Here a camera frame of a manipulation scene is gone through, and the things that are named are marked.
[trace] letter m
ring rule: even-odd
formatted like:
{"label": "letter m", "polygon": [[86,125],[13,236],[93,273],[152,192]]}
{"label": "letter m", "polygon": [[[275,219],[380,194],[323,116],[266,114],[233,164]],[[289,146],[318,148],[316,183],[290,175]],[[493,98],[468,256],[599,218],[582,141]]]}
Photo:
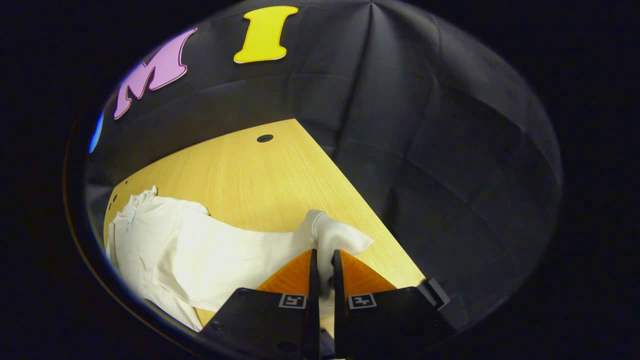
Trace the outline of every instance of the letter m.
{"label": "letter m", "polygon": [[131,98],[127,95],[127,91],[130,91],[136,99],[142,98],[151,73],[154,74],[154,78],[149,84],[149,90],[151,91],[168,85],[186,74],[187,67],[183,65],[180,60],[182,57],[182,47],[187,38],[196,32],[196,30],[197,28],[191,29],[167,42],[158,50],[148,65],[145,65],[144,62],[140,63],[140,65],[124,79],[118,91],[116,111],[113,114],[115,120],[124,115],[131,106]]}

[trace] table surface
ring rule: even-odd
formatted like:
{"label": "table surface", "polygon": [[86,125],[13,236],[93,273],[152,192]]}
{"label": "table surface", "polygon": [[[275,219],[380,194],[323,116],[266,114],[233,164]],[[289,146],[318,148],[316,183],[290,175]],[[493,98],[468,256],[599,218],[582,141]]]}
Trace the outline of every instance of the table surface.
{"label": "table surface", "polygon": [[[258,142],[262,135],[273,135]],[[333,161],[297,120],[251,127],[162,158],[115,186],[108,224],[131,194],[157,186],[158,196],[199,202],[212,217],[241,229],[294,231],[309,209],[322,210],[375,242],[356,256],[397,288],[417,286],[424,275]],[[214,315],[196,309],[206,324]],[[321,319],[333,335],[333,315]]]}

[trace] white shirt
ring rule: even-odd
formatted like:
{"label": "white shirt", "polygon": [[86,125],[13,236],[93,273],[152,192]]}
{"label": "white shirt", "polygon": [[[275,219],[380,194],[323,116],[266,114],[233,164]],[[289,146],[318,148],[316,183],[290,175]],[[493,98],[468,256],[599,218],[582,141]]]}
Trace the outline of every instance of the white shirt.
{"label": "white shirt", "polygon": [[359,254],[373,240],[311,209],[291,233],[239,229],[209,216],[197,202],[159,197],[154,186],[131,196],[109,225],[107,255],[124,281],[190,328],[193,307],[218,311],[238,288],[257,288],[308,249],[317,249],[320,315],[333,312],[328,281],[335,249]]}

